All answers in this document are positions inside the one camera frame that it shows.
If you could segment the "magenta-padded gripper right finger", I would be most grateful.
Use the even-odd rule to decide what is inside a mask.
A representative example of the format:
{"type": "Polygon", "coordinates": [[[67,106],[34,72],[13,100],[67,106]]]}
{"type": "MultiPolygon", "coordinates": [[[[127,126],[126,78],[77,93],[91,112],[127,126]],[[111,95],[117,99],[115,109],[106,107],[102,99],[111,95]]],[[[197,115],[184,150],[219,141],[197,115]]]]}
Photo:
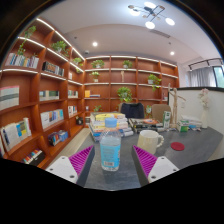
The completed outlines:
{"type": "Polygon", "coordinates": [[[165,156],[156,157],[138,146],[133,146],[132,158],[141,186],[178,171],[178,168],[165,156]]]}

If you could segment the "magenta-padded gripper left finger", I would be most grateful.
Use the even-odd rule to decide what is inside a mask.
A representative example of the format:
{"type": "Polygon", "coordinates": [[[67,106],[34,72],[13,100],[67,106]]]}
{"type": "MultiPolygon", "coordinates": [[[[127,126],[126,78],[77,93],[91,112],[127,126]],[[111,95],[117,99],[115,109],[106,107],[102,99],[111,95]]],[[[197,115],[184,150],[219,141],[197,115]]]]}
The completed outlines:
{"type": "Polygon", "coordinates": [[[70,157],[59,157],[47,171],[84,187],[94,156],[95,148],[91,145],[70,157]]]}

